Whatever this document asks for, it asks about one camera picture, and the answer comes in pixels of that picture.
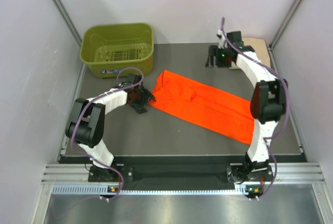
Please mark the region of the orange t shirt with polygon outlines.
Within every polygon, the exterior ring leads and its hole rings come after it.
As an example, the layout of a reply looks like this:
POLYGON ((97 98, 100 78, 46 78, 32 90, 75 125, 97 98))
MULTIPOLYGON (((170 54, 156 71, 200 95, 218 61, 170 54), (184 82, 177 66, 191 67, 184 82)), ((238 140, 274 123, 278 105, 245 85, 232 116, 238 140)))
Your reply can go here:
POLYGON ((181 120, 250 145, 254 118, 250 101, 164 70, 150 105, 181 120))

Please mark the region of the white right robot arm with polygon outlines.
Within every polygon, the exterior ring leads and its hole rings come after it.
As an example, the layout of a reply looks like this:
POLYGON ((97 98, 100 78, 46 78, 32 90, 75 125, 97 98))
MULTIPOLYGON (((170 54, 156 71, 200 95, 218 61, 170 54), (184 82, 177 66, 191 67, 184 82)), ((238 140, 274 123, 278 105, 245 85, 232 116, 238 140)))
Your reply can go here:
POLYGON ((240 175, 241 181, 255 180, 269 171, 272 136, 281 117, 287 113, 287 82, 258 58, 252 46, 244 44, 240 31, 225 33, 219 29, 217 37, 219 43, 209 46, 206 67, 230 68, 235 64, 254 88, 250 101, 250 113, 254 118, 252 142, 241 171, 233 169, 229 177, 234 179, 240 175))

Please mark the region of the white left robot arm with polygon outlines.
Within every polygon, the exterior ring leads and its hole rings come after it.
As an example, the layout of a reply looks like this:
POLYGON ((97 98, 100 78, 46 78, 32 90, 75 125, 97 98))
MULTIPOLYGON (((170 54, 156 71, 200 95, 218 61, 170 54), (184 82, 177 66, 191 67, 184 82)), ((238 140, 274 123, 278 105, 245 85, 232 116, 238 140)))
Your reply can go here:
POLYGON ((126 80, 94 98, 78 98, 73 103, 65 135, 92 160, 89 170, 94 181, 112 181, 118 168, 114 155, 104 141, 105 116, 116 108, 128 105, 136 113, 147 112, 146 105, 155 100, 144 87, 143 76, 128 74, 126 80))

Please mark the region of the folded beige t shirt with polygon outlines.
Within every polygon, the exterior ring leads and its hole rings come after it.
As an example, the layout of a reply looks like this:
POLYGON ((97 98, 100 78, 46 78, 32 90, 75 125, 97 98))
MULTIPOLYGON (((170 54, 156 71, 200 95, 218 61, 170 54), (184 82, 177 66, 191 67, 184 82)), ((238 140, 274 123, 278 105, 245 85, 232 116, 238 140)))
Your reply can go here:
POLYGON ((271 67, 271 59, 264 39, 242 37, 242 41, 245 46, 249 45, 255 50, 258 59, 261 60, 264 65, 271 67))

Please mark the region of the green plastic basket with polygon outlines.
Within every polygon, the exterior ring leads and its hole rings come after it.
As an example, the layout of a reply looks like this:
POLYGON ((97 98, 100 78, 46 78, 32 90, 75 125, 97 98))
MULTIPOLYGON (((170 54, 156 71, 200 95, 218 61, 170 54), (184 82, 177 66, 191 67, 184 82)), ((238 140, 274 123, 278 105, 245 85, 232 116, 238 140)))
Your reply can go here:
POLYGON ((80 59, 97 78, 116 77, 127 67, 153 70, 154 34, 147 23, 96 25, 83 35, 80 59))

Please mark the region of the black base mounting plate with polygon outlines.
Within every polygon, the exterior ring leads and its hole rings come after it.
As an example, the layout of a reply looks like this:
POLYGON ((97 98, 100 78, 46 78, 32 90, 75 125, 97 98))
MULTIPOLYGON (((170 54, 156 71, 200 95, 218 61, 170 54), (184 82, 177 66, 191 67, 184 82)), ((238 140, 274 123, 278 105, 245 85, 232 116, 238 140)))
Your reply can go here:
POLYGON ((220 182, 269 182, 273 179, 272 168, 246 174, 242 165, 229 164, 116 164, 113 166, 125 179, 125 182, 137 182, 142 179, 180 179, 203 178, 217 179, 220 182))

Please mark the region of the right aluminium corner post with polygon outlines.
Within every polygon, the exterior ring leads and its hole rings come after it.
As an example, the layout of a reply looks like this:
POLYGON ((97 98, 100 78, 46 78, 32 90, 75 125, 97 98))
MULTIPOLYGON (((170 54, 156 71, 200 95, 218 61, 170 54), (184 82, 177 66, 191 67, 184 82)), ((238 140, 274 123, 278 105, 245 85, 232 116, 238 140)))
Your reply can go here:
POLYGON ((291 23, 293 17, 295 16, 296 12, 298 11, 300 5, 304 0, 293 0, 287 14, 283 18, 282 23, 280 24, 276 34, 274 35, 272 41, 269 43, 268 47, 270 50, 273 50, 276 45, 278 44, 279 40, 281 39, 282 35, 286 31, 288 25, 291 23))

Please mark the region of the aluminium corner post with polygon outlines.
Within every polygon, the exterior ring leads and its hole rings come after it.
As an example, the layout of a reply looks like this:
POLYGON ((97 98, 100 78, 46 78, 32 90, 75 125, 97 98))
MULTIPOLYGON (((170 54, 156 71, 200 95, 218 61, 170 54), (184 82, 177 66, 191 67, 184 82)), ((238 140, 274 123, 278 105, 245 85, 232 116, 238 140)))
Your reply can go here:
POLYGON ((270 50, 273 50, 276 45, 278 44, 279 40, 281 39, 282 35, 286 31, 288 25, 291 23, 293 17, 295 16, 296 12, 298 11, 300 5, 304 0, 293 0, 287 14, 283 18, 282 23, 280 24, 276 34, 274 35, 272 41, 269 43, 268 47, 270 50))
POLYGON ((75 41, 79 46, 81 46, 82 38, 80 37, 76 27, 74 26, 73 21, 71 20, 67 10, 65 9, 65 6, 63 5, 61 0, 52 0, 56 9, 60 13, 61 17, 63 18, 66 26, 68 27, 70 33, 74 37, 75 41))

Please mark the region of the left aluminium corner post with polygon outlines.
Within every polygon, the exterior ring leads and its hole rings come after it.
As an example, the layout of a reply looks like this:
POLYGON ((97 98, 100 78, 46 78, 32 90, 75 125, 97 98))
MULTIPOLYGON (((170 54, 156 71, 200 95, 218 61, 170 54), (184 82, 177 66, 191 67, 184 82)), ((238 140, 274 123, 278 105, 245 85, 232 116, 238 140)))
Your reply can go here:
POLYGON ((81 46, 82 38, 80 37, 76 27, 74 26, 73 21, 71 20, 67 10, 65 9, 65 6, 63 5, 61 0, 52 0, 56 9, 60 13, 61 17, 63 18, 66 26, 68 27, 70 33, 74 37, 75 41, 79 46, 81 46))

